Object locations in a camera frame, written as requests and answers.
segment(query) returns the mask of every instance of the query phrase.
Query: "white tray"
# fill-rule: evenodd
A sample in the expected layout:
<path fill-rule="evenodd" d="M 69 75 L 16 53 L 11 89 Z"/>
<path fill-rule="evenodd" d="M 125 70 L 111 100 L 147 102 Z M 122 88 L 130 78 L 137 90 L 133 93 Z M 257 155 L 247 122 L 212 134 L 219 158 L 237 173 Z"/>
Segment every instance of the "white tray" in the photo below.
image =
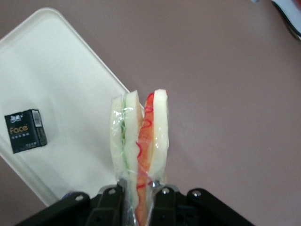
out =
<path fill-rule="evenodd" d="M 64 17 L 42 8 L 0 40 L 0 155 L 46 204 L 115 184 L 111 99 L 128 90 Z M 48 144 L 13 154 L 4 116 L 40 110 Z"/>

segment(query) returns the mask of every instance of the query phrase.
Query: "tomato slice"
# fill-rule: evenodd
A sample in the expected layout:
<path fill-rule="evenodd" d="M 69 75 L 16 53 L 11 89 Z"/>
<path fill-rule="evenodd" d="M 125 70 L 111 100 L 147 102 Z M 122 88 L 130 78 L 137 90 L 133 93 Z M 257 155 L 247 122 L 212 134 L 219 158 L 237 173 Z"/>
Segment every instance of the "tomato slice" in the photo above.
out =
<path fill-rule="evenodd" d="M 135 210 L 136 219 L 139 226 L 144 226 L 147 220 L 147 202 L 146 202 L 146 185 L 151 183 L 148 177 L 148 170 L 151 164 L 151 152 L 154 137 L 154 93 L 149 94 L 144 107 L 144 118 L 142 127 L 139 131 L 139 137 L 136 144 L 139 147 L 138 174 L 137 174 L 137 193 L 139 203 Z"/>

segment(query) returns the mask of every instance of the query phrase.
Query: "plastic wrap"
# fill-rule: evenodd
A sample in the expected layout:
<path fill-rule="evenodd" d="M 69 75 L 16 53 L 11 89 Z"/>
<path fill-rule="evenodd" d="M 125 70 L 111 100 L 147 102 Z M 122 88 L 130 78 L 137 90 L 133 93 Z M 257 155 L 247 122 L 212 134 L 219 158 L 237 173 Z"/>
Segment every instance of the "plastic wrap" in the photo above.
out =
<path fill-rule="evenodd" d="M 110 123 L 116 178 L 127 181 L 124 225 L 147 226 L 155 191 L 165 183 L 169 145 L 166 91 L 151 93 L 144 108 L 137 91 L 114 99 Z"/>

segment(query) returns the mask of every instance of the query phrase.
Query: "logo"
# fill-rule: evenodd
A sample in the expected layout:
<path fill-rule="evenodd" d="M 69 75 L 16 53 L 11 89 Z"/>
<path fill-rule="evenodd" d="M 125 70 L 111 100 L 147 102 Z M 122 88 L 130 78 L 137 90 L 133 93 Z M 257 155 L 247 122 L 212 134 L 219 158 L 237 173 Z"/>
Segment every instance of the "logo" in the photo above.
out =
<path fill-rule="evenodd" d="M 11 115 L 10 116 L 10 122 L 15 123 L 16 121 L 21 121 L 23 115 Z"/>
<path fill-rule="evenodd" d="M 25 132 L 28 130 L 27 126 L 20 126 L 19 128 L 9 128 L 9 133 L 13 134 L 13 133 L 21 133 L 21 132 Z"/>

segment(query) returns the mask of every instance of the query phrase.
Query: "table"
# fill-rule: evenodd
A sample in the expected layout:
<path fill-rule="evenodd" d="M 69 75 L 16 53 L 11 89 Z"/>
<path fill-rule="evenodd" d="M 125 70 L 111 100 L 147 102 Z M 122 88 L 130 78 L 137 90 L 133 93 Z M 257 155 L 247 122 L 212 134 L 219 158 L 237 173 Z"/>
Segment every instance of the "table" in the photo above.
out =
<path fill-rule="evenodd" d="M 168 182 L 256 225 L 301 224 L 301 43 L 269 1 L 0 2 L 0 38 L 59 10 L 141 102 L 169 95 Z M 0 158 L 0 221 L 45 208 Z"/>

